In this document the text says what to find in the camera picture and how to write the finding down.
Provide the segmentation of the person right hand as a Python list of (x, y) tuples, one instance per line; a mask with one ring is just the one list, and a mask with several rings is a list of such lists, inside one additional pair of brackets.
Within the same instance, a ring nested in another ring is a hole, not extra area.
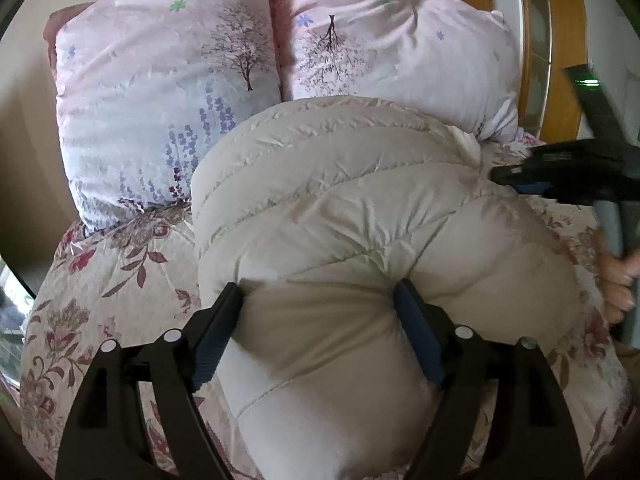
[(618, 324), (636, 305), (632, 285), (639, 277), (639, 253), (617, 259), (609, 252), (602, 252), (598, 257), (598, 269), (604, 318), (610, 324)]

